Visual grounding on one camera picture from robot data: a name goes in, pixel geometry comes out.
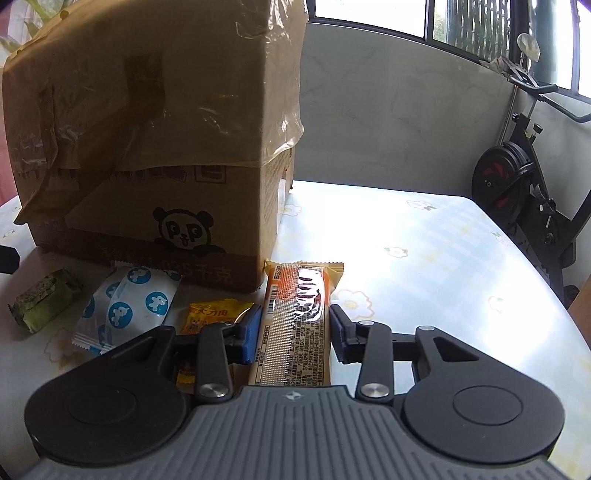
orange wrapper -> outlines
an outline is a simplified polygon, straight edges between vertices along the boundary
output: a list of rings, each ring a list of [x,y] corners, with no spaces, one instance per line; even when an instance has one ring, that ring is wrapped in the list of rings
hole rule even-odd
[[[223,299],[214,301],[202,301],[189,304],[187,320],[181,330],[181,335],[192,335],[199,333],[203,327],[210,323],[230,322],[236,323],[252,307],[250,301],[239,301],[235,299]],[[195,368],[183,363],[179,366],[177,386],[193,385],[195,383]]]
[[[330,294],[340,263],[267,262],[269,277],[250,385],[330,385]]]

window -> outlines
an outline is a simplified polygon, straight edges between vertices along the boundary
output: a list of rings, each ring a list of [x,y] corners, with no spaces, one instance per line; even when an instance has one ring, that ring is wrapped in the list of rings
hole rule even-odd
[[[307,0],[313,22],[355,25],[403,37],[471,60],[513,58],[513,4],[527,0]]]
[[[0,13],[0,66],[61,10],[77,0],[12,0]]]
[[[591,11],[579,2],[579,31],[581,63],[579,93],[591,97]]]
[[[357,26],[473,61],[519,63],[520,33],[540,44],[541,83],[591,103],[591,0],[307,0],[310,21]]]
[[[591,0],[530,0],[531,33],[540,45],[534,77],[591,102]]]
[[[573,78],[571,0],[531,0],[531,33],[540,45],[540,61],[532,66],[539,82],[570,89]]]
[[[409,0],[316,0],[318,17],[376,25],[422,37],[426,3]]]
[[[435,0],[433,38],[492,60],[509,56],[509,0]]]

bike handlebar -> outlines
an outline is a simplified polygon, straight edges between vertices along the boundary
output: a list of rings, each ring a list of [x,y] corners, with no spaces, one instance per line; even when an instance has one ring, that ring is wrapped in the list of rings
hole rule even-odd
[[[522,82],[515,75],[511,75],[509,77],[509,81],[512,84],[517,85],[523,91],[530,93],[532,95],[540,95],[542,93],[558,92],[558,85],[543,85],[541,87],[539,87],[539,86],[535,87],[533,85],[530,85],[529,83]]]
[[[558,92],[557,85],[538,86],[535,83],[535,80],[533,78],[531,78],[529,76],[529,74],[527,74],[527,76],[534,83],[534,85],[532,85],[531,83],[527,83],[527,82],[520,80],[517,77],[517,75],[515,75],[515,74],[509,75],[509,81],[513,85],[517,85],[520,89],[522,89],[526,93],[529,93],[536,100],[539,100],[540,102],[547,103],[552,108],[558,110],[560,113],[563,113],[564,115],[569,117],[574,122],[577,122],[578,124],[585,124],[587,122],[591,122],[591,113],[588,113],[587,115],[583,115],[583,116],[577,116],[573,112],[568,111],[566,108],[564,108],[559,103],[556,103],[555,101],[553,101],[551,98],[548,98],[548,97],[546,97],[546,95],[543,95],[543,93]]]

blue gripper pad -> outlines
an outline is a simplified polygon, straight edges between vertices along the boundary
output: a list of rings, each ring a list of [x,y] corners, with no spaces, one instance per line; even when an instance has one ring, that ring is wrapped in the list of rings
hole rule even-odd
[[[242,346],[242,365],[250,365],[254,362],[261,318],[262,307],[255,304],[246,312],[238,324],[240,331],[238,338],[235,340],[235,345]]]

green snack package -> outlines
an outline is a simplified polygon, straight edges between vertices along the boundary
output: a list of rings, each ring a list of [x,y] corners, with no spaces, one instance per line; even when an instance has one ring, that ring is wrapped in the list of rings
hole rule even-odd
[[[36,333],[74,303],[81,293],[78,279],[62,268],[20,294],[8,308],[19,325]]]

